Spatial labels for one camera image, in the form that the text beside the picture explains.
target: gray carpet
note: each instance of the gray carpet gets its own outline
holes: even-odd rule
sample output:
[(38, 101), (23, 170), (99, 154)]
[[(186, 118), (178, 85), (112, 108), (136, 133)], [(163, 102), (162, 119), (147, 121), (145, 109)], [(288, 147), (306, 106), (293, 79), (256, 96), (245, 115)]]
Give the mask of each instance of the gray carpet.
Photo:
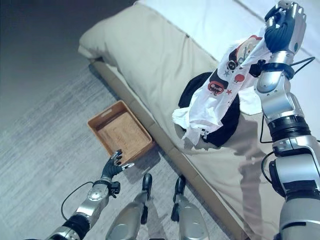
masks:
[[(1, 239), (45, 239), (63, 224), (60, 205), (64, 198), (82, 183), (97, 180), (108, 159), (87, 121), (117, 99), (89, 66), (0, 133)], [(122, 207), (140, 191), (147, 171), (153, 176), (152, 200), (148, 223), (141, 226), (138, 239), (178, 239), (179, 226), (171, 222), (170, 215), (179, 171), (157, 145), (138, 159), (135, 167), (114, 178), (121, 182), (121, 193), (117, 199), (109, 199), (85, 239), (105, 239)], [(89, 188), (83, 187), (66, 202), (67, 217), (85, 199)], [(212, 240), (233, 239), (189, 185), (185, 195), (199, 207)]]

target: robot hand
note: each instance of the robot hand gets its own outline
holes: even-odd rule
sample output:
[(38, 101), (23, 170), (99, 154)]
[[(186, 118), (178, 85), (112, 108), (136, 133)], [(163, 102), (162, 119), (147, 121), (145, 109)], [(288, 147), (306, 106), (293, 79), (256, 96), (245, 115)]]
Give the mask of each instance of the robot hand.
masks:
[(131, 168), (135, 165), (134, 163), (128, 163), (126, 165), (119, 166), (120, 159), (122, 159), (121, 149), (116, 151), (114, 154), (112, 154), (110, 159), (106, 162), (106, 164), (102, 170), (101, 179), (109, 179), (109, 181), (111, 181), (115, 175), (117, 175), (117, 174), (121, 173), (123, 170), (125, 170), (127, 168)]
[(281, 0), (264, 20), (265, 42), (271, 53), (287, 51), (295, 55), (301, 47), (307, 26), (304, 9), (295, 2)]

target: wire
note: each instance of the wire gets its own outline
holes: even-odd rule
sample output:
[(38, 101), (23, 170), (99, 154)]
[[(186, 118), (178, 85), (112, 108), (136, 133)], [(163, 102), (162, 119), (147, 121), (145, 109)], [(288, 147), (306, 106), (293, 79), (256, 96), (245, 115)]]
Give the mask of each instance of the wire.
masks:
[(262, 114), (262, 124), (261, 124), (260, 143), (262, 143), (262, 144), (272, 144), (272, 143), (273, 143), (273, 141), (262, 141), (262, 135), (263, 135), (263, 132), (264, 132), (264, 119), (265, 119), (265, 116)]
[(271, 155), (273, 154), (274, 152), (270, 152), (268, 153), (267, 155), (264, 156), (264, 158), (262, 159), (262, 162), (261, 162), (261, 172), (263, 174), (263, 176), (265, 177), (265, 179), (272, 184), (272, 181), (267, 177), (266, 173), (265, 173), (265, 160)]
[(66, 201), (68, 200), (68, 198), (69, 198), (72, 194), (74, 194), (78, 189), (82, 188), (84, 185), (87, 185), (87, 184), (94, 184), (94, 183), (93, 183), (92, 181), (87, 181), (86, 183), (78, 186), (75, 190), (73, 190), (73, 191), (63, 200), (63, 202), (62, 202), (62, 204), (61, 204), (60, 211), (61, 211), (61, 215), (62, 215), (62, 217), (63, 217), (64, 220), (66, 220), (66, 221), (68, 220), (68, 219), (66, 218), (66, 216), (64, 215), (64, 204), (65, 204), (65, 202), (66, 202)]
[(308, 57), (308, 58), (306, 58), (306, 59), (304, 59), (304, 60), (301, 60), (301, 61), (297, 61), (297, 62), (295, 62), (295, 63), (292, 63), (292, 64), (290, 64), (290, 66), (292, 67), (292, 66), (295, 66), (295, 65), (298, 65), (298, 64), (302, 64), (302, 63), (304, 63), (304, 62), (307, 62), (307, 63), (305, 63), (305, 64), (303, 64), (297, 71), (295, 71), (294, 72), (294, 75), (296, 75), (301, 69), (303, 69), (305, 66), (307, 66), (309, 63), (311, 63), (313, 60), (315, 60), (316, 58), (314, 57), (314, 56), (312, 56), (312, 57)]

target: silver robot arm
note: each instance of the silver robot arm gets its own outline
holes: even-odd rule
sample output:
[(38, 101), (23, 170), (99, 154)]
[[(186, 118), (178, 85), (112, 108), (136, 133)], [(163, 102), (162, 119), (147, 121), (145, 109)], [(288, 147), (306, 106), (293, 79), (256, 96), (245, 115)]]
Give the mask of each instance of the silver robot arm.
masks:
[(265, 42), (272, 55), (255, 83), (272, 137), (275, 156), (269, 164), (274, 190), (285, 198), (276, 240), (320, 239), (320, 146), (311, 135), (294, 94), (290, 66), (301, 47), (304, 9), (280, 1), (265, 16)]
[(120, 192), (120, 183), (112, 182), (112, 178), (124, 169), (131, 168), (134, 163), (118, 166), (122, 151), (116, 151), (105, 164), (101, 178), (94, 182), (84, 202), (73, 215), (58, 227), (47, 240), (82, 240), (92, 229), (100, 217), (102, 210), (108, 205), (109, 196), (116, 198)]

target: bed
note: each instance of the bed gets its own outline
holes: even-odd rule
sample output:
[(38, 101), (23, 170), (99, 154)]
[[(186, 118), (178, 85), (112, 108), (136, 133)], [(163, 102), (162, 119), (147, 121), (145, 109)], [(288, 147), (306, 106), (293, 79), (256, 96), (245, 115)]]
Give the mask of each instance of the bed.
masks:
[[(215, 44), (213, 52), (219, 56), (224, 43)], [(261, 160), (272, 151), (271, 144), (258, 140), (262, 115), (241, 114), (236, 132), (220, 148), (203, 141), (192, 146), (181, 139), (183, 130), (172, 122), (189, 80), (214, 71), (219, 57), (142, 2), (89, 29), (80, 39), (79, 52), (127, 103), (237, 240), (273, 239), (284, 200), (261, 174)], [(268, 131), (263, 139), (271, 140)]]

